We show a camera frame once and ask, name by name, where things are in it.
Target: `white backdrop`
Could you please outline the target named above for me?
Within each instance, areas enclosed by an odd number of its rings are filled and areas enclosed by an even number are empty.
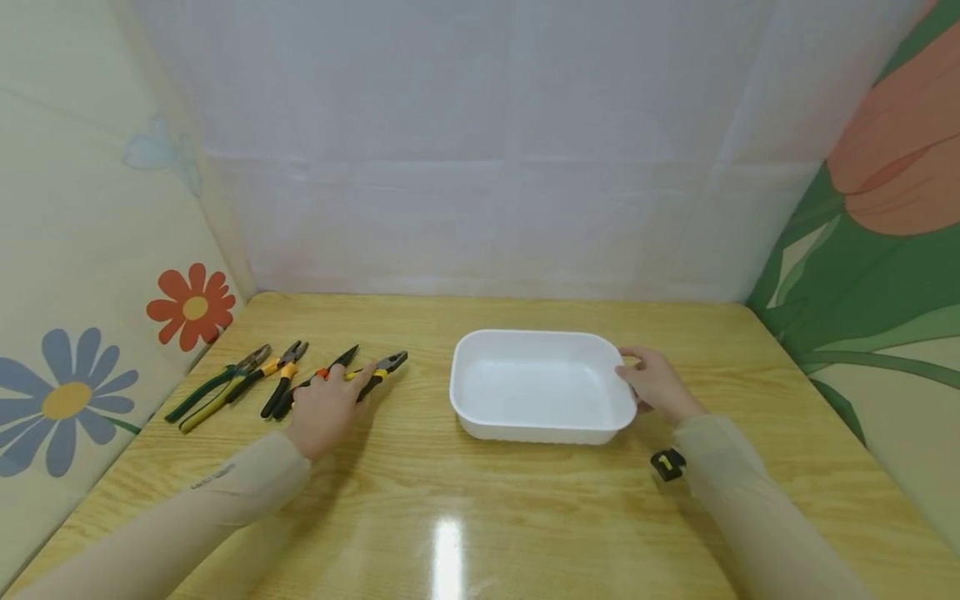
[[[257,284],[742,300],[922,0],[135,0]]]

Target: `small black tag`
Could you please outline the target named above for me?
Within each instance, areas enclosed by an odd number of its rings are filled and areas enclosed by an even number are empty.
[[[677,450],[667,448],[651,456],[650,464],[657,470],[660,479],[673,481],[684,476],[683,467],[686,467],[686,459]]]

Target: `white tray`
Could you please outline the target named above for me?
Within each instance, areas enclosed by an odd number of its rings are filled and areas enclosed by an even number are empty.
[[[636,415],[620,364],[591,333],[482,329],[453,353],[450,403],[482,440],[605,444]]]

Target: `orange flower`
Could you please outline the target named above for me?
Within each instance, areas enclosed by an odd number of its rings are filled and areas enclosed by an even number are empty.
[[[148,317],[160,323],[170,322],[160,330],[161,344],[169,344],[183,328],[180,349],[184,352],[192,350],[201,337],[212,344],[221,328],[233,323],[229,310],[236,303],[233,294],[228,294],[227,276],[222,272],[217,271],[207,281],[206,267],[198,262],[190,267],[189,277],[187,284],[179,272],[164,271],[156,283],[172,300],[153,300],[147,304]]]
[[[827,157],[861,226],[918,235],[960,223],[960,24],[878,83]]]

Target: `wooden table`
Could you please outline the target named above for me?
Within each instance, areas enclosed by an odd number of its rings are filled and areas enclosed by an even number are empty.
[[[240,532],[183,598],[730,598],[743,587],[683,480],[650,454],[670,430],[644,415],[605,446],[481,442],[447,398],[453,348],[473,329],[581,330],[664,351],[706,406],[729,415],[771,474],[877,597],[960,597],[960,563],[790,362],[736,305],[261,294],[160,415],[229,362],[302,338],[302,373],[360,343],[406,348],[376,409],[306,490]],[[39,553],[20,588],[210,473],[279,424],[260,384],[194,433],[154,418]]]

